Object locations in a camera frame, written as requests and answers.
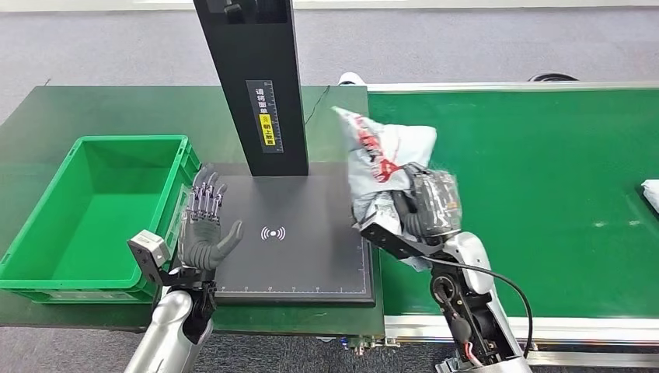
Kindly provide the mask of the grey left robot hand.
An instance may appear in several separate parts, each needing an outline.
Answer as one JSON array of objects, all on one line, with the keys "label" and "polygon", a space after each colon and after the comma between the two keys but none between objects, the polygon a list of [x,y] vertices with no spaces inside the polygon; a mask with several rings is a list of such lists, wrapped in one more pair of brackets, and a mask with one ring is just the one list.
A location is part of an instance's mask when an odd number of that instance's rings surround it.
[{"label": "grey left robot hand", "polygon": [[236,248],[244,236],[243,221],[227,232],[221,227],[221,207],[227,185],[217,168],[207,163],[194,177],[181,215],[178,258],[182,265],[213,271]]}]

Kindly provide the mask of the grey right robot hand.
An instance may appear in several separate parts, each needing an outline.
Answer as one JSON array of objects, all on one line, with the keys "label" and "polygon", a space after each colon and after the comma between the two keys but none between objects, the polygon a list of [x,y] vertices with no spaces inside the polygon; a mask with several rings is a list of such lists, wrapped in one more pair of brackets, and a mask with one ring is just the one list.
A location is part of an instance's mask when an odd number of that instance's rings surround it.
[{"label": "grey right robot hand", "polygon": [[392,192],[403,230],[429,246],[460,232],[462,205],[455,176],[416,162],[405,164],[403,170],[410,190]]}]

